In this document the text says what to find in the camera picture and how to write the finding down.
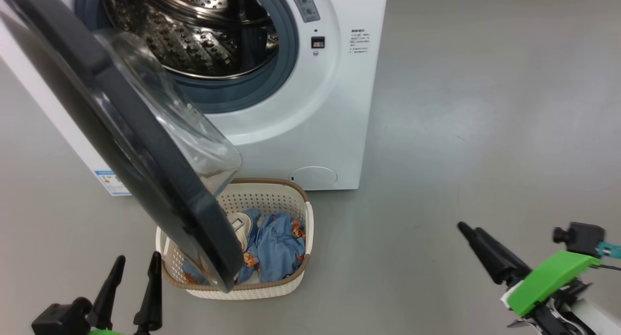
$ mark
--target washing machine door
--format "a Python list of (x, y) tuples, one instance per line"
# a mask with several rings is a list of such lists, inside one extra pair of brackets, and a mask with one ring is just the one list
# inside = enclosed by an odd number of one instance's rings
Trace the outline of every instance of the washing machine door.
[(215, 196), (241, 165), (144, 43), (92, 34), (60, 0), (6, 0), (69, 82), (59, 98), (153, 220), (222, 291), (242, 251)]

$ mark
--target white front-load washing machine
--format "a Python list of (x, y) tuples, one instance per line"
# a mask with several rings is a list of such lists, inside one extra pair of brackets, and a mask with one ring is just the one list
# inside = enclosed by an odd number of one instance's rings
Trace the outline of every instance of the white front-load washing machine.
[[(61, 1), (92, 32), (144, 40), (242, 154), (237, 176), (359, 186), (386, 0)], [(2, 59), (110, 193), (129, 194), (42, 77), (46, 54), (0, 6)]]

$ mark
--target laundry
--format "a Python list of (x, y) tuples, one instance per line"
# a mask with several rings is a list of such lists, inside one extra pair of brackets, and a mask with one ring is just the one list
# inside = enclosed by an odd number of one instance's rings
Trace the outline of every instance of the laundry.
[[(237, 274), (237, 284), (246, 282), (254, 271), (261, 283), (276, 282), (292, 275), (304, 260), (306, 231), (304, 223), (288, 213), (268, 214), (258, 227), (261, 216), (257, 209), (244, 210), (229, 215), (231, 224), (247, 233), (247, 249), (244, 251), (244, 266)], [(250, 227), (245, 222), (250, 220)], [(206, 278), (191, 262), (182, 265), (186, 279), (192, 284), (208, 285)]]

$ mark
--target gray floor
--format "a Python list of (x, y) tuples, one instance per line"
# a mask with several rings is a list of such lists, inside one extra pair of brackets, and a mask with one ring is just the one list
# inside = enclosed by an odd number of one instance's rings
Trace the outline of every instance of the gray floor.
[[(554, 226), (621, 242), (621, 0), (389, 0), (361, 189), (312, 193), (313, 259), (285, 298), (206, 301), (164, 287), (161, 335), (532, 334), (455, 224), (533, 265)], [(0, 313), (29, 334), (52, 302), (93, 298), (128, 258), (115, 329), (133, 333), (155, 226), (111, 198), (0, 69)], [(589, 295), (621, 317), (621, 275)]]

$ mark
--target laundry basket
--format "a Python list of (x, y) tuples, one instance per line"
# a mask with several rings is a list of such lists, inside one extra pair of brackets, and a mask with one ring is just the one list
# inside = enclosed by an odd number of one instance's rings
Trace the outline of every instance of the laundry basket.
[(291, 293), (302, 282), (304, 269), (311, 258), (313, 240), (313, 213), (308, 196), (294, 183), (273, 179), (233, 180), (218, 196), (218, 203), (227, 214), (245, 209), (259, 209), (262, 215), (284, 211), (294, 218), (301, 218), (306, 228), (306, 253), (302, 266), (292, 275), (270, 283), (242, 284), (235, 286), (230, 293), (223, 293), (215, 286), (190, 284), (181, 266), (184, 255), (177, 245), (166, 237), (158, 227), (155, 236), (155, 249), (162, 254), (162, 274), (164, 278), (181, 289), (186, 289), (195, 297), (216, 300), (253, 300), (258, 298), (280, 297)]

